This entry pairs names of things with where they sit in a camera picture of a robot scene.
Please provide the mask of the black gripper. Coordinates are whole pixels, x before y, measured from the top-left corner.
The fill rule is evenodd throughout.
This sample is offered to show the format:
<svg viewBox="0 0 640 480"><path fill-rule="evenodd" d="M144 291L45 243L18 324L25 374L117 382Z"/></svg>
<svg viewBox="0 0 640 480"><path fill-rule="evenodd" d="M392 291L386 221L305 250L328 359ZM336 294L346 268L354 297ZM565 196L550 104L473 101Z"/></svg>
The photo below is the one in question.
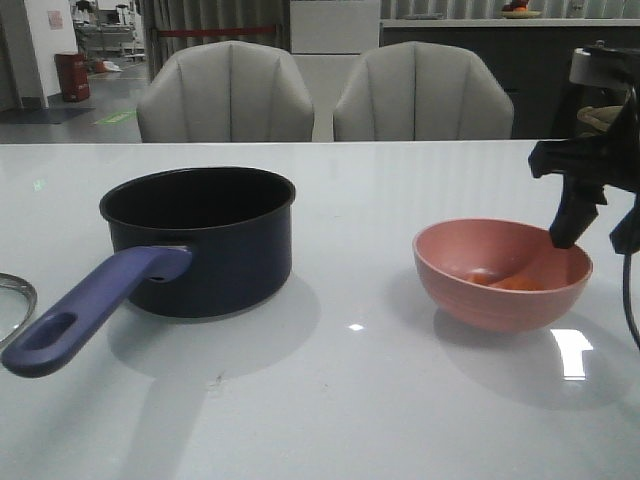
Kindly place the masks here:
<svg viewBox="0 0 640 480"><path fill-rule="evenodd" d="M571 248L606 205L604 186L639 191L639 97L631 86L627 100L609 129L599 135L538 142L528 158L535 178L563 174L560 204L549 227L556 248ZM616 254L640 249L639 205L611 231Z"/></svg>

